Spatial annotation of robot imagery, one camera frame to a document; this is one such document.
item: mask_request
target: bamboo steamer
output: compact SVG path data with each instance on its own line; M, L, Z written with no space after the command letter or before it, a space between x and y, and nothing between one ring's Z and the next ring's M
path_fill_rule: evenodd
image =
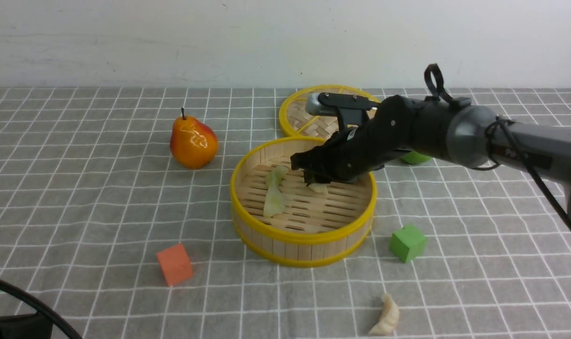
M363 90L337 84L325 84L299 90L286 98L279 108L279 126L286 137L320 137L327 140L338 130L337 118L333 116L313 116L304 110L309 95L318 92L356 94L367 97L372 101L380 102L378 98ZM368 110L367 115L371 119L374 117L375 111ZM400 158L400 160L412 165L430 161L431 159L431 157L417 152L410 152Z
M331 183L327 195L290 170L279 190L286 209L262 216L265 176L290 156L323 144L319 137L285 137L258 146L237 164L231 177L232 216L242 241L258 255L284 266L314 267L353 253L365 240L374 218L376 183L369 173L356 183Z

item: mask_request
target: grid tablecloth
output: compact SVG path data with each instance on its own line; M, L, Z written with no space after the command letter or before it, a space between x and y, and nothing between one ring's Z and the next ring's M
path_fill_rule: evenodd
M520 122L571 126L571 89L450 92ZM292 269L248 251L231 221L229 179L251 148L282 137L277 111L292 93L0 89L1 279L88 339L364 337L385 291L400 306L398 338L571 338L571 234L510 168L394 161L375 173L374 228L351 257ZM195 172L167 146L182 106L220 140ZM428 243L402 264L387 247L407 223ZM179 241L195 276L168 288L155 256ZM0 315L28 312L0 293Z

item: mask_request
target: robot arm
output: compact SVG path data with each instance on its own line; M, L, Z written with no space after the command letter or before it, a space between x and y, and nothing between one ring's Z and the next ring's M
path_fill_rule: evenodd
M394 95L374 103L355 95L311 95L307 112L336 116L339 131L322 146L292 155L292 169L303 169L307 183L352 182L412 150L475 170L506 165L533 176L571 230L571 129L505 120L468 98L452 98L436 64L424 77L432 92L424 100ZM366 111L374 108L370 120ZM480 168L488 160L496 165ZM563 185L566 212L540 178Z

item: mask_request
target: green vegetable piece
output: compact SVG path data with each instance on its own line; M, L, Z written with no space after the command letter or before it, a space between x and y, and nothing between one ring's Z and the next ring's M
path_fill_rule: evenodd
M289 169L285 166L277 166L273 171L267 174L264 179L267 185L267 195L264 198L264 209L262 215L265 218L270 218L275 214L283 213L286 210L286 202L284 196L279 190L281 180L286 176Z
M417 165L419 163L432 160L432 157L425 156L417 152L409 152L408 154L405 154L404 156L400 157L400 160L410 165Z
M414 225L405 225L392 234L389 249L404 263L421 256L426 248L426 236Z

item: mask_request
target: black cable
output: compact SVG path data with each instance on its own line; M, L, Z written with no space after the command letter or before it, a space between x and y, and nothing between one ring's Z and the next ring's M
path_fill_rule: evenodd
M31 294L25 292L24 290L11 285L10 283L6 283L0 279L0 291L3 291L9 294L12 297L15 297L33 309L36 309L37 312L42 313L46 318L51 320L57 328L59 328L69 339L82 339L81 335L74 330L68 322L66 322L59 314L57 314L51 307L45 305L42 301L34 298Z
M474 167L471 168L472 170L475 171L490 171L490 170L494 170L495 168L501 166L501 163L498 163L495 159L493 159L493 157L491 156L491 154L493 153L493 137L495 136L495 130L497 129L496 127L499 126L499 124L501 124L501 120L499 119L499 116L497 116L497 118L495 118L495 121L492 122L490 125L488 125L485 129L484 129L484 137L487 140L486 143L486 152L489 155L489 159L490 161L492 161L494 163L494 165L489 166L489 167Z
M529 156L525 152L522 152L520 150L516 138L512 135L510 129L507 128L507 124L509 124L510 122L511 120L498 120L496 123L499 126L499 128L501 128L501 130L503 131L503 135L505 135L505 137L507 138L507 141L510 143L510 146L512 146L514 151L518 154L518 157L520 158L520 161L526 168L526 171L530 174L531 177L533 177L533 180L535 181L539 189L543 192L543 195L546 196L547 201L551 204L553 209L557 212L562 221L566 224L566 227L568 227L568 229L570 229L571 232L570 217L568 217L568 214L566 214L564 209L560 206L559 202L557 202L557 199L555 199L553 194L551 194L549 188L546 186L543 180L541 180L539 173L537 173L537 171L531 164Z

